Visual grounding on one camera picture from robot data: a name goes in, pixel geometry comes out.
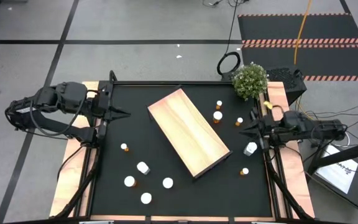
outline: potted plant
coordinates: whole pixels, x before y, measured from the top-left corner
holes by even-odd
[[[232,83],[237,95],[248,98],[259,98],[259,94],[267,89],[267,74],[262,66],[251,62],[250,65],[241,66],[232,76]]]

